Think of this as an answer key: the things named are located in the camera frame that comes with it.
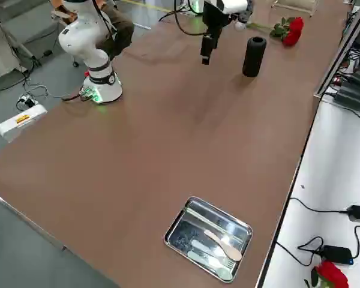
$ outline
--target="person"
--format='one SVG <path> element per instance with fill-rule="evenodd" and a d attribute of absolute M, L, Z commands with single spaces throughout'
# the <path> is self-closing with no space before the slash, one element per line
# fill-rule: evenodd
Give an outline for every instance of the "person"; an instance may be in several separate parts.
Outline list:
<path fill-rule="evenodd" d="M 72 14 L 64 8 L 62 0 L 51 0 L 51 3 L 55 9 Z M 116 6 L 106 3 L 105 0 L 96 0 L 96 3 L 98 7 L 108 15 L 112 25 L 117 30 L 115 40 L 113 40 L 112 37 L 108 37 L 106 40 L 97 44 L 97 48 L 105 51 L 110 59 L 113 59 L 132 43 L 134 25 L 133 22 L 121 13 Z"/>

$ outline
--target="red flower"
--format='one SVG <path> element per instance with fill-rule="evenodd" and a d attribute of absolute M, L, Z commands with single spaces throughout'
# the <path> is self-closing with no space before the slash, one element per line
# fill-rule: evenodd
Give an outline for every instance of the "red flower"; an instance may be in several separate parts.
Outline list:
<path fill-rule="evenodd" d="M 288 34 L 283 38 L 283 44 L 285 46 L 295 45 L 300 38 L 301 31 L 289 31 Z"/>
<path fill-rule="evenodd" d="M 289 24 L 289 29 L 291 31 L 302 31 L 302 28 L 304 27 L 304 21 L 301 17 L 297 17 L 295 20 L 291 21 Z"/>
<path fill-rule="evenodd" d="M 331 282 L 335 288 L 348 288 L 347 277 L 332 262 L 323 261 L 315 270 L 320 276 Z"/>

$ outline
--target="white power strip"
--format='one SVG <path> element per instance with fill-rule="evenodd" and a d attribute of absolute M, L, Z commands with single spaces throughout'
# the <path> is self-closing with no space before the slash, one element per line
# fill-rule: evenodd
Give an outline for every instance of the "white power strip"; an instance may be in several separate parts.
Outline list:
<path fill-rule="evenodd" d="M 17 138 L 22 130 L 32 125 L 47 113 L 44 106 L 38 104 L 0 124 L 0 135 L 8 142 Z"/>

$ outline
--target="tray rim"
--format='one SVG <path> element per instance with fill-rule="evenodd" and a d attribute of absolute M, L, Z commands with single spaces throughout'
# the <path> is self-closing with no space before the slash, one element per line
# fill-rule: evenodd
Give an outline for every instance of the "tray rim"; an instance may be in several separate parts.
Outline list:
<path fill-rule="evenodd" d="M 239 261 L 239 265 L 236 269 L 236 273 L 233 275 L 232 279 L 229 280 L 229 281 L 225 281 L 223 279 L 221 279 L 220 277 L 218 277 L 217 275 L 215 275 L 214 273 L 212 273 L 211 271 L 207 270 L 206 268 L 204 268 L 202 265 L 200 265 L 199 263 L 197 263 L 196 261 L 194 261 L 193 259 L 187 257 L 185 254 L 183 254 L 183 252 L 179 249 L 177 249 L 176 247 L 172 246 L 170 243 L 169 243 L 169 238 L 170 236 L 172 235 L 173 231 L 176 229 L 176 227 L 178 226 L 179 222 L 180 222 L 180 219 L 182 218 L 182 216 L 185 214 L 185 208 L 194 200 L 197 200 L 199 202 L 202 202 L 202 203 L 206 203 L 208 205 L 210 205 L 211 207 L 213 207 L 214 209 L 218 210 L 220 213 L 226 215 L 226 216 L 229 216 L 229 217 L 232 217 L 235 221 L 237 221 L 240 225 L 242 225 L 243 227 L 247 228 L 248 229 L 248 240 L 246 241 L 246 246 L 245 246 L 245 250 L 244 251 L 241 251 L 242 253 L 242 258 L 241 260 Z M 220 280 L 221 282 L 225 283 L 225 284 L 230 284 L 234 281 L 234 279 L 236 278 L 237 274 L 238 274 L 238 270 L 241 266 L 241 263 L 242 263 L 242 260 L 248 250 L 248 246 L 250 245 L 250 242 L 252 240 L 252 237 L 253 237 L 253 229 L 252 227 L 243 222 L 242 220 L 240 219 L 237 219 L 236 217 L 234 217 L 233 215 L 231 214 L 228 214 L 227 212 L 221 210 L 220 208 L 216 207 L 215 205 L 213 205 L 212 203 L 210 202 L 207 202 L 197 196 L 190 196 L 187 201 L 185 202 L 185 204 L 183 205 L 183 207 L 181 208 L 181 210 L 178 212 L 177 216 L 173 219 L 172 221 L 172 224 L 169 226 L 169 228 L 167 229 L 166 233 L 164 234 L 164 237 L 163 237 L 163 240 L 164 240 L 164 243 L 171 249 L 175 250 L 177 253 L 179 253 L 182 257 L 186 258 L 187 260 L 189 260 L 190 262 L 194 263 L 195 265 L 197 265 L 199 268 L 203 269 L 205 272 L 207 272 L 208 274 L 212 275 L 213 277 L 217 278 L 218 280 Z"/>

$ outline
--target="table surface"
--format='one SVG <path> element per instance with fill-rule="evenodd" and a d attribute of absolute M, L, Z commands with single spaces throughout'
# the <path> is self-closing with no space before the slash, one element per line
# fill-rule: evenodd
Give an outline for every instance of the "table surface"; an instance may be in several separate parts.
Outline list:
<path fill-rule="evenodd" d="M 0 152 L 0 196 L 122 287 L 221 287 L 163 242 L 201 197 L 253 228 L 231 287 L 254 287 L 347 9 L 321 1 L 291 49 L 267 38 L 254 79 L 241 68 L 258 31 L 226 27 L 202 65 L 200 37 L 158 24 L 114 62 L 121 99 L 63 103 Z M 282 15 L 259 1 L 254 20 Z"/>

